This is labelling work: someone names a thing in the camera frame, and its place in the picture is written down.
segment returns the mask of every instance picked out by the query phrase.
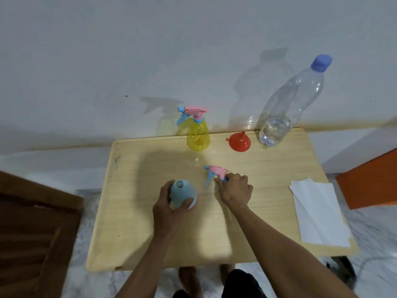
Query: red funnel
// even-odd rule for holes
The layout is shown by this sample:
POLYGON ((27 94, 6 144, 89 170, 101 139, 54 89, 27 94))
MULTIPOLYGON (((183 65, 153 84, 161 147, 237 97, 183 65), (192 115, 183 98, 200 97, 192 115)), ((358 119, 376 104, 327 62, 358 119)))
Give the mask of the red funnel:
POLYGON ((235 133, 230 138, 226 138, 226 141, 229 141, 230 147, 237 152, 245 152, 251 146, 251 140, 245 132, 235 133))

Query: bare foot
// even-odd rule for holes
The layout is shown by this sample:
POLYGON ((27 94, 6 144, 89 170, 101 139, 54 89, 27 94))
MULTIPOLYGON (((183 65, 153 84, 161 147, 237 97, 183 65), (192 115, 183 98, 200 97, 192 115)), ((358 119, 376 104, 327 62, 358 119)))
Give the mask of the bare foot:
POLYGON ((178 275, 188 294, 193 298, 202 298, 201 284, 196 276, 195 267, 180 267, 178 275))
POLYGON ((222 284, 225 286, 227 276, 231 271, 233 271, 236 268, 235 263, 224 263, 223 265, 219 266, 219 269, 221 271, 221 280, 222 284))

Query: plastic water bottle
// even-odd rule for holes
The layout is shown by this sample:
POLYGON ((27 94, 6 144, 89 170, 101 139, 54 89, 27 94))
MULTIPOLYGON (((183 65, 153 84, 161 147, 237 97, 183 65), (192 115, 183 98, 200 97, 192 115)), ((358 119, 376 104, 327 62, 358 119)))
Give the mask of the plastic water bottle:
POLYGON ((302 113, 320 95, 324 86, 325 70, 332 57, 318 55, 311 66, 292 76, 275 92, 264 108, 265 123, 259 133, 267 146, 279 144, 299 121, 302 113))

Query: yellow spray bottle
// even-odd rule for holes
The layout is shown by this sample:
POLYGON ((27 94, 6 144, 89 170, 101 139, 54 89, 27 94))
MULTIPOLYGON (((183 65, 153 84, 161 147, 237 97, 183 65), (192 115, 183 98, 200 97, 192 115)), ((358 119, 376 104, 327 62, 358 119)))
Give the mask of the yellow spray bottle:
POLYGON ((208 110, 198 106, 180 106, 178 111, 182 113, 182 116, 176 122, 176 125, 180 125, 186 118, 193 116, 187 130, 187 146, 192 150, 205 150, 210 144, 210 134, 202 115, 208 110))

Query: pink spray head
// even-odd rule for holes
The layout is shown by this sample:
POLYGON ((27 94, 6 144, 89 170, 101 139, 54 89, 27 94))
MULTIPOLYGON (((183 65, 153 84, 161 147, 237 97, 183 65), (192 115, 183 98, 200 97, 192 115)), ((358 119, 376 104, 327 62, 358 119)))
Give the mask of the pink spray head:
POLYGON ((183 121, 185 121, 186 118, 190 116, 193 116, 194 122, 201 123, 203 121, 202 115, 208 112, 208 110, 199 106, 180 106, 178 107, 178 112, 181 112, 182 116, 176 122, 176 125, 180 125, 183 121))
POLYGON ((206 165, 205 169, 208 170, 208 179, 207 179, 207 183, 205 184, 206 186, 210 183, 211 179, 213 177, 216 177, 217 175, 224 182, 227 181, 227 179, 225 177, 225 174, 229 172, 227 169, 224 169, 223 167, 219 167, 219 166, 212 166, 212 165, 206 165))

